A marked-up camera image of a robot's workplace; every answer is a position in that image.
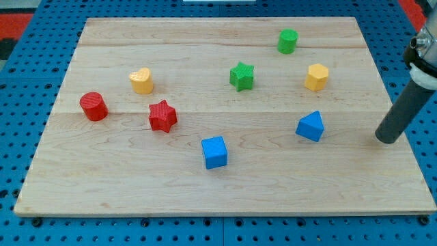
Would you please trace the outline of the robot arm with grey rod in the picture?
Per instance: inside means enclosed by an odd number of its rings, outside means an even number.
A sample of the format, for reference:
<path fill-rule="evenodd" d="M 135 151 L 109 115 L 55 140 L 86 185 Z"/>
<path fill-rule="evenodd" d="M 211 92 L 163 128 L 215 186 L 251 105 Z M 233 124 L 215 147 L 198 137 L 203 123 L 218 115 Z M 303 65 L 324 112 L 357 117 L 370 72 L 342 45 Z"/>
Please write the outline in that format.
<path fill-rule="evenodd" d="M 436 92 L 436 6 L 404 51 L 410 80 L 375 131 L 376 138 L 392 144 Z"/>

